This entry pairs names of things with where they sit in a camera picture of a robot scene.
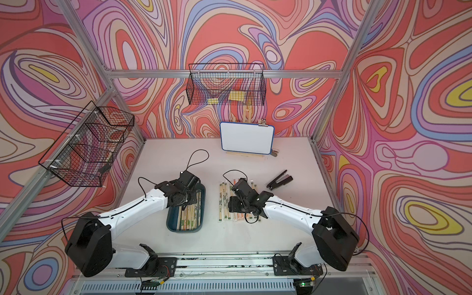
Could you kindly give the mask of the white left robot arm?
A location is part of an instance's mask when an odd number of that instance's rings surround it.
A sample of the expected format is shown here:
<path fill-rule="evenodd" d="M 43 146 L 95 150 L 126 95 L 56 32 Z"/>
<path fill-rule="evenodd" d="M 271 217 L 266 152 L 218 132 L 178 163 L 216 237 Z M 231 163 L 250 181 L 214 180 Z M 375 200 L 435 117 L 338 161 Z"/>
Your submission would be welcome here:
<path fill-rule="evenodd" d="M 185 170 L 177 179 L 157 183 L 143 196 L 117 209 L 76 217 L 76 225 L 67 238 L 65 253 L 85 277 L 106 269 L 125 269 L 131 275 L 152 277 L 161 267 L 158 254 L 144 243 L 136 247 L 115 240 L 150 215 L 170 207 L 187 207 L 197 202 L 201 180 Z"/>

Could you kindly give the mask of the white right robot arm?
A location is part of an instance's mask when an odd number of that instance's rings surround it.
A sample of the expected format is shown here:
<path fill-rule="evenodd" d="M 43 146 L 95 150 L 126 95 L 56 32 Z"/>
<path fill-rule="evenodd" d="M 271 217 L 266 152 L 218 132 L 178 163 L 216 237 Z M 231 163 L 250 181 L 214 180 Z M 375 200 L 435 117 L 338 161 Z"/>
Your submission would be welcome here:
<path fill-rule="evenodd" d="M 231 213 L 253 215 L 256 219 L 280 221 L 310 235 L 313 245 L 297 243 L 285 256 L 289 268 L 297 273 L 314 265 L 327 264 L 335 270 L 347 270 L 359 243 L 359 236 L 344 214 L 331 206 L 314 210 L 284 201 L 271 192 L 257 192 L 241 178 L 231 186 Z"/>

